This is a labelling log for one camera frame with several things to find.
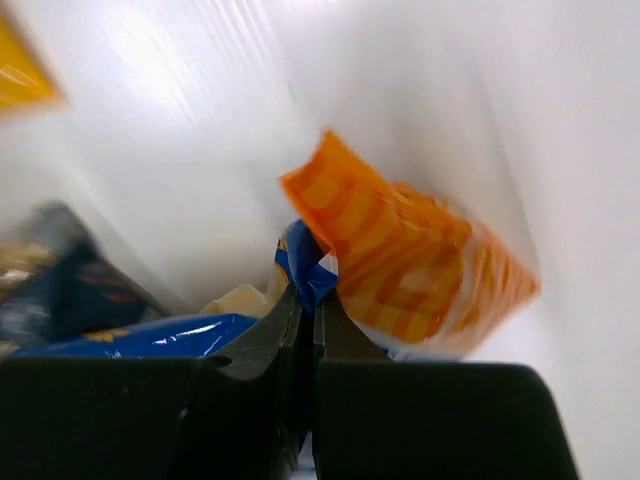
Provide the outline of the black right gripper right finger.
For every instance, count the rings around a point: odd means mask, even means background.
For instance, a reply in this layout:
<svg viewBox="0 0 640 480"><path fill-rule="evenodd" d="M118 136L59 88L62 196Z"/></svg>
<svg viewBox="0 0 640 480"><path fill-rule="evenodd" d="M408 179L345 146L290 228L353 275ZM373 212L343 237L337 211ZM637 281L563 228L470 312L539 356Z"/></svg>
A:
<svg viewBox="0 0 640 480"><path fill-rule="evenodd" d="M314 319L322 479L575 479L550 390L520 364L389 359L336 294Z"/></svg>

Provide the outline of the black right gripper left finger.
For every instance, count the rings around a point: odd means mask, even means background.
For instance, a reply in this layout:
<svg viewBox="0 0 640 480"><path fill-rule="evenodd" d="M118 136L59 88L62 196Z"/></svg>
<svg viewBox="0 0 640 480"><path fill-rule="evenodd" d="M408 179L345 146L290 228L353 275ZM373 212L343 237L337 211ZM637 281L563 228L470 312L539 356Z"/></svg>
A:
<svg viewBox="0 0 640 480"><path fill-rule="evenodd" d="M302 306L272 310L205 358L21 356L1 363L5 479L285 479L285 410Z"/></svg>

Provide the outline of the blue orange pasta bag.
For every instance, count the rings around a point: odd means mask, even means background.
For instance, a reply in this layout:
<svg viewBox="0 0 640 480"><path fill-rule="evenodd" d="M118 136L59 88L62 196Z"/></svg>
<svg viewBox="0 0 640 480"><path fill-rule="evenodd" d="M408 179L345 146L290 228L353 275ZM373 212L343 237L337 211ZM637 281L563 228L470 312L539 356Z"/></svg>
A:
<svg viewBox="0 0 640 480"><path fill-rule="evenodd" d="M278 241L265 290L244 284L197 315L8 354L206 357L294 287L307 313L336 294L347 317L394 360L460 358L538 292L538 277L485 225L445 200L385 180L334 132L281 186L299 217Z"/></svg>

